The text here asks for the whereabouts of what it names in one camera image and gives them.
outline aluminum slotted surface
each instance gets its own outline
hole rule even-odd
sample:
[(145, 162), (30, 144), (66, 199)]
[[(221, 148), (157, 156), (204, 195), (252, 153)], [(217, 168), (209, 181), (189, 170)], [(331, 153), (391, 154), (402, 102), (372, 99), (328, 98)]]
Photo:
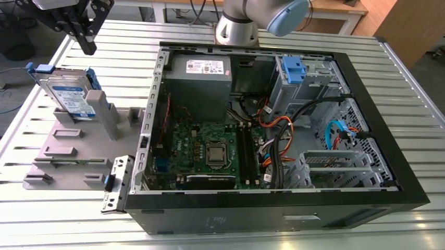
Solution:
[[(160, 41), (214, 42), (208, 27), (109, 21), (86, 56), (66, 39), (58, 67), (93, 66), (109, 101), (145, 107)], [(352, 230), (149, 236), (130, 215), (101, 215), (101, 191), (29, 191), (23, 177), (54, 124), (54, 102), (35, 88), (2, 140), (0, 248), (110, 249), (443, 249), (445, 246), (445, 130), (375, 38), (260, 33), (264, 47), (348, 53), (432, 203)]]

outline power supply label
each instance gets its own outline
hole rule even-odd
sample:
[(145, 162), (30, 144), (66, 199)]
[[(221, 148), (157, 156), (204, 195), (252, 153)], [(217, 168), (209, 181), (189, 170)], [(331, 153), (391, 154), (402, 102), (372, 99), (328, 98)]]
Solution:
[(69, 113), (75, 117), (94, 117), (96, 110), (85, 100), (85, 91), (81, 87), (54, 86), (54, 93)]
[(186, 72), (190, 74), (225, 74), (225, 62), (189, 60)]

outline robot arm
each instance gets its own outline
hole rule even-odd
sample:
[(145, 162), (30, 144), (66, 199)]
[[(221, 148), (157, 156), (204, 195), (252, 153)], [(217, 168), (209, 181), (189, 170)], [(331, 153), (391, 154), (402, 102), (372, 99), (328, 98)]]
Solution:
[[(114, 0), (15, 0), (15, 2), (54, 31), (65, 31), (75, 38), (88, 55), (94, 55), (97, 51), (94, 39)], [(94, 20), (89, 18), (89, 2), (97, 15)]]
[(224, 17), (217, 26), (221, 44), (255, 46), (259, 25), (276, 36), (296, 28), (309, 10), (311, 0), (225, 0)]

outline motherboard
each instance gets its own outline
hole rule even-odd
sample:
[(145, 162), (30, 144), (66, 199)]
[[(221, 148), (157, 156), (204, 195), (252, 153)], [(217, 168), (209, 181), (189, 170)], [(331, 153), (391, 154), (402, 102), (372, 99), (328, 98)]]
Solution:
[(260, 189), (264, 143), (264, 129), (251, 123), (177, 123), (170, 158), (156, 159), (157, 173), (148, 176), (150, 189)]

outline blue drive bay latch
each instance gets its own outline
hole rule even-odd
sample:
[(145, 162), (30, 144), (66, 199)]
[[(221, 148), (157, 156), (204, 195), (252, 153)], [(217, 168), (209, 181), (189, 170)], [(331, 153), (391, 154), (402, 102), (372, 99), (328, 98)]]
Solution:
[(284, 69), (291, 84), (301, 84), (307, 77), (307, 66), (300, 57), (284, 56)]

